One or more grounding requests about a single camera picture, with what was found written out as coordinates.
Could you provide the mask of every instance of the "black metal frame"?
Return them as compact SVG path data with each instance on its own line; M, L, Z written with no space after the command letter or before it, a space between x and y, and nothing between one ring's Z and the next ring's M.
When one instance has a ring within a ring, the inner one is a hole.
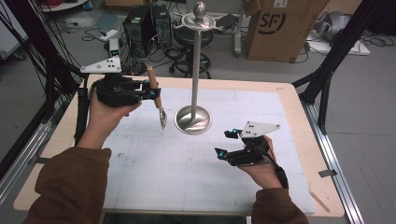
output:
M326 134L326 113L332 75L386 1L363 0L320 67L310 75L291 83L297 88L309 82L305 91L299 94L300 100L309 105L315 103L321 92L318 126L323 134Z

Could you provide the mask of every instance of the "right hand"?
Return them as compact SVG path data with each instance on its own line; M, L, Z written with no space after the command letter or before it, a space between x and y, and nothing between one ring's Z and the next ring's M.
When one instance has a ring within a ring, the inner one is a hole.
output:
M270 147L270 149L268 150L268 154L270 154L274 161L276 161L272 139L267 136L264 136L264 138L265 140L267 140ZM254 182L256 182L256 184L258 184L263 189L282 188L282 185L280 184L279 179L276 176L275 167L268 160L264 160L261 163L256 163L252 165L238 166L238 168L250 175L253 178Z

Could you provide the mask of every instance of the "wooden handle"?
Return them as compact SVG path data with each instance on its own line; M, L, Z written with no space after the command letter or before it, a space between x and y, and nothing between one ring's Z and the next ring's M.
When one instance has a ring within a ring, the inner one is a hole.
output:
M155 78L155 71L151 66L148 67L148 81L149 81L149 85L152 89L158 88L157 78ZM161 102L161 96L155 98L154 104L155 104L155 107L157 107L157 108L160 108L163 106L163 103Z

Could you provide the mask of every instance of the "white mounting plate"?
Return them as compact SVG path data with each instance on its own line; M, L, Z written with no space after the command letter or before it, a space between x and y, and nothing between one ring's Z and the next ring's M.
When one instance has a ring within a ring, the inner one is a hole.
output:
M258 137L280 129L279 124L259 123L248 121L244 130L241 132L241 138Z
M81 66L79 69L81 73L120 73L121 70L121 62L120 56L116 55L112 58L103 60L99 63L93 63L88 66Z

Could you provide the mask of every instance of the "wooden tabletop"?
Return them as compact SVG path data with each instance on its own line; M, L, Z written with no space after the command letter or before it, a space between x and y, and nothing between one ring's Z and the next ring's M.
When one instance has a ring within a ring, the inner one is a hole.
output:
M89 86L102 76L90 76ZM136 80L146 77L134 77ZM160 87L163 88L190 88L191 79L157 77ZM292 139L308 182L309 192L312 196L315 213L312 217L341 217L345 210L341 204L332 179L321 177L318 172L327 170L321 155L317 140L309 125L304 109L294 87L289 83L248 82L231 80L200 79L200 89L224 89L234 91L265 91L276 92L283 105L284 113L289 123ZM67 108L62 120L41 154L42 158L51 158L69 148L74 139L77 122L78 100L74 97ZM26 180L20 194L14 202L17 210L28 210L33 201L38 197L35 193L35 182L39 171L43 167L37 164Z

